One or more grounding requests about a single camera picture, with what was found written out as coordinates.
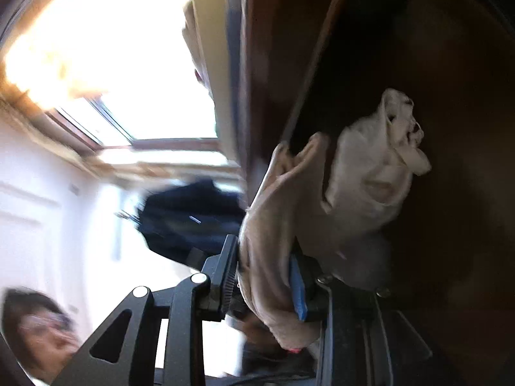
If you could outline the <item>pink lace bra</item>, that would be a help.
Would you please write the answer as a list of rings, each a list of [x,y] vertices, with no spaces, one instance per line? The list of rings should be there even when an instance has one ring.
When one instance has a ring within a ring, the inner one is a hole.
[[[298,154],[284,143],[276,147],[240,230],[238,281],[244,301],[283,349],[304,349],[320,335],[320,325],[302,321],[294,309],[294,246],[347,285],[384,284],[378,232],[401,211],[412,179],[431,168],[413,109],[406,94],[386,90],[372,115],[342,131],[332,159],[322,133]]]

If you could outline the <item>beige white underwear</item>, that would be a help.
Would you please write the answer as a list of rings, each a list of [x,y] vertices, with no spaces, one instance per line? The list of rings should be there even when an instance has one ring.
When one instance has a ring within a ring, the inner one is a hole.
[[[197,81],[207,89],[210,97],[213,98],[211,85],[205,68],[205,61],[201,53],[201,44],[196,28],[193,0],[189,0],[189,2],[186,3],[183,9],[183,14],[184,26],[182,34],[186,46],[189,49],[192,62],[195,66],[195,77]]]

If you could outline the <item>dark navy hanging coat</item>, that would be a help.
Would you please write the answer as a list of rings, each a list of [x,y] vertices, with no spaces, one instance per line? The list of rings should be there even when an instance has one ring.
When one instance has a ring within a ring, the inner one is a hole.
[[[245,211],[237,193],[212,179],[151,194],[138,211],[138,230],[159,255],[200,270],[221,253],[225,238],[239,234]]]

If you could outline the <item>dark wooden desk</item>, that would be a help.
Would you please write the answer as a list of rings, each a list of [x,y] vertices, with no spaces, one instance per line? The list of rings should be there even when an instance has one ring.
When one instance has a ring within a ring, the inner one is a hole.
[[[514,382],[514,0],[241,0],[240,161],[253,203],[300,153],[406,94],[429,172],[377,235],[382,306],[433,352],[406,385]]]

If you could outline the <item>yellow cardboard tray box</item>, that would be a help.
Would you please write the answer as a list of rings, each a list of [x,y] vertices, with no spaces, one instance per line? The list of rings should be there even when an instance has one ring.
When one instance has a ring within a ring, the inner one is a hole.
[[[193,0],[206,83],[215,107],[217,137],[223,155],[238,162],[236,121],[232,111],[226,0]]]

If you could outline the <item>window with brown frame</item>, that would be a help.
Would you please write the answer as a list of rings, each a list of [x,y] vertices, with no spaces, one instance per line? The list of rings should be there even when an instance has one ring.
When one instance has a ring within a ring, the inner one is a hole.
[[[75,98],[45,113],[83,155],[97,154],[110,165],[145,162],[232,166],[217,137],[214,103],[207,92],[129,97]]]

